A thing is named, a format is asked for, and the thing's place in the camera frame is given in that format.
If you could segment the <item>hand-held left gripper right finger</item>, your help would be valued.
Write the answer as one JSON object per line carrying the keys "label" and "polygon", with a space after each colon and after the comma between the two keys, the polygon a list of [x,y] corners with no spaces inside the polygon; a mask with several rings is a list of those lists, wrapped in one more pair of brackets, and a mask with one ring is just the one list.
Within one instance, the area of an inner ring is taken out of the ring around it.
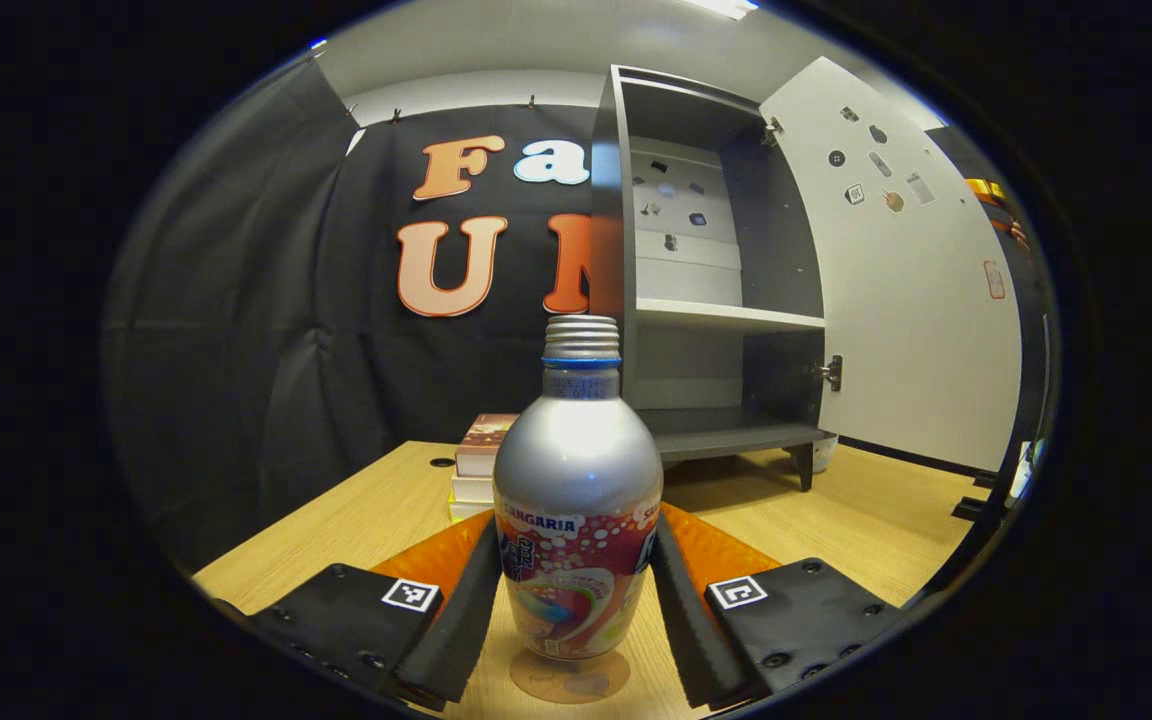
{"label": "hand-held left gripper right finger", "polygon": [[652,570],[692,707],[804,692],[905,617],[823,559],[776,561],[670,503],[660,507]]}

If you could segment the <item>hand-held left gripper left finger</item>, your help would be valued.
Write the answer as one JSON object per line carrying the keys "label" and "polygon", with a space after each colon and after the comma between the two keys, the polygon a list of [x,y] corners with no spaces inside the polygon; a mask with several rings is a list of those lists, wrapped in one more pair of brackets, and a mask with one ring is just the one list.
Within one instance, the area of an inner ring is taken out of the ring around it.
{"label": "hand-held left gripper left finger", "polygon": [[218,609],[355,691],[442,711],[467,691],[492,621],[500,552],[492,510],[371,569],[326,564],[256,612]]}

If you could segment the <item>round wooden coaster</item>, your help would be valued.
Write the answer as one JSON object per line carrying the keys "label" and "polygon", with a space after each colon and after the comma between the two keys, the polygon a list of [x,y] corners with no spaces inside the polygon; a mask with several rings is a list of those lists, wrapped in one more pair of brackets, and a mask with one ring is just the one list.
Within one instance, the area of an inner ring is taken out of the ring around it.
{"label": "round wooden coaster", "polygon": [[562,660],[524,650],[513,655],[509,679],[526,696],[556,705],[589,705],[621,692],[631,667],[620,651],[593,659]]}

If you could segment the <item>silver bottle with colourful label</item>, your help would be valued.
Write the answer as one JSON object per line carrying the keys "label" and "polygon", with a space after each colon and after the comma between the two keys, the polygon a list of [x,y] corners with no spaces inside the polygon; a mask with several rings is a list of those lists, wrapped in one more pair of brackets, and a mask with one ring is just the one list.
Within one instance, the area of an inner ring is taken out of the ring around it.
{"label": "silver bottle with colourful label", "polygon": [[541,393],[513,420],[493,471],[497,547],[526,647],[584,661],[617,647],[657,541],[664,468],[621,395],[609,316],[553,316]]}

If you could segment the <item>white cabinet door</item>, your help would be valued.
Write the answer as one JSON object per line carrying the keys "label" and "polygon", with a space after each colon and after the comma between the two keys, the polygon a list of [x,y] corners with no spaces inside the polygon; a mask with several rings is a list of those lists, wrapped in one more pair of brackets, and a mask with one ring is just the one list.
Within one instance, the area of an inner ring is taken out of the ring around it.
{"label": "white cabinet door", "polygon": [[996,471],[1021,389],[1005,247],[937,143],[820,56],[761,106],[799,188],[823,291],[820,427]]}

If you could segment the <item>dark grey cabinet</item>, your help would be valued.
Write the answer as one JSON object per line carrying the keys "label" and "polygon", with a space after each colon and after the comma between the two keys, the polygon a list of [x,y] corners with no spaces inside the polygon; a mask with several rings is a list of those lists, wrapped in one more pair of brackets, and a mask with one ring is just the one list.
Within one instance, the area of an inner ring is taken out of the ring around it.
{"label": "dark grey cabinet", "polygon": [[639,300],[823,318],[812,232],[748,97],[613,65],[591,141],[591,313],[620,327],[621,393],[664,464],[781,448],[812,488],[824,332],[641,323]]}

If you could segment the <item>white cabinet shelf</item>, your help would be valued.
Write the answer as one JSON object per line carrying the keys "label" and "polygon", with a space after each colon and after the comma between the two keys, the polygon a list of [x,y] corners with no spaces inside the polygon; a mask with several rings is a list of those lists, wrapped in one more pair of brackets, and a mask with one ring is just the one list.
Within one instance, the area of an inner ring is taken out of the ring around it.
{"label": "white cabinet shelf", "polygon": [[635,310],[641,323],[704,331],[774,334],[826,328],[826,320],[818,316],[776,313],[751,306],[702,304],[692,301],[639,300]]}

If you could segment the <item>brown cover book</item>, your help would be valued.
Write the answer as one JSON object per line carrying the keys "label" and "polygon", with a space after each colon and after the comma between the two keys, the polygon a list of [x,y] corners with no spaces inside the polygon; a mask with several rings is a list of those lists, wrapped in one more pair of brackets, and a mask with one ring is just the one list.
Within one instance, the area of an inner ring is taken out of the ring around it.
{"label": "brown cover book", "polygon": [[500,445],[517,419],[518,414],[477,416],[454,454],[456,473],[460,477],[492,477]]}

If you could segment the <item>black backdrop stand base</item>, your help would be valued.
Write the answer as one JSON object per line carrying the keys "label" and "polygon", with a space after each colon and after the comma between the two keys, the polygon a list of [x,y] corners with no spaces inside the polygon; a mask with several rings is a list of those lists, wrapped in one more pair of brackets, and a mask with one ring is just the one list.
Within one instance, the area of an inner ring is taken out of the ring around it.
{"label": "black backdrop stand base", "polygon": [[996,487],[996,471],[978,471],[973,473],[972,488],[978,488],[975,495],[964,495],[952,509],[952,518],[964,521],[978,521],[988,503],[988,497]]}

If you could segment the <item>black backdrop cloth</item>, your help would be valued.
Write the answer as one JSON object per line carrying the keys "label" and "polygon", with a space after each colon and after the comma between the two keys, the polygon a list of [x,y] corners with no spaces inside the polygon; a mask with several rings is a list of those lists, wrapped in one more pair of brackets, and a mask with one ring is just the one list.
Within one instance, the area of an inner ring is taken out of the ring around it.
{"label": "black backdrop cloth", "polygon": [[[399,445],[540,395],[545,324],[594,314],[607,74],[590,106],[525,103],[548,73],[515,71],[493,103],[362,127],[303,59],[170,164],[116,263],[101,361],[134,497],[189,570]],[[986,211],[1018,304],[1000,471],[1043,423],[1052,291],[990,162],[954,128],[925,132]]]}

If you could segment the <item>white rectangular object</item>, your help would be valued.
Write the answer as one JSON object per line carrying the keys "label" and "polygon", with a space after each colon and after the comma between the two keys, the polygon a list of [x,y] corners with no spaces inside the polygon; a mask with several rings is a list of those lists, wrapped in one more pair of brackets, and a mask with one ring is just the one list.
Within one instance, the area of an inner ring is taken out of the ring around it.
{"label": "white rectangular object", "polygon": [[1014,478],[1011,478],[1011,488],[1009,493],[1007,493],[1005,502],[1009,509],[1011,505],[1020,501],[1020,498],[1026,495],[1030,479],[1033,477],[1036,462],[1041,458],[1043,448],[1043,438],[1033,439],[1033,441],[1021,442],[1018,467],[1016,467]]}

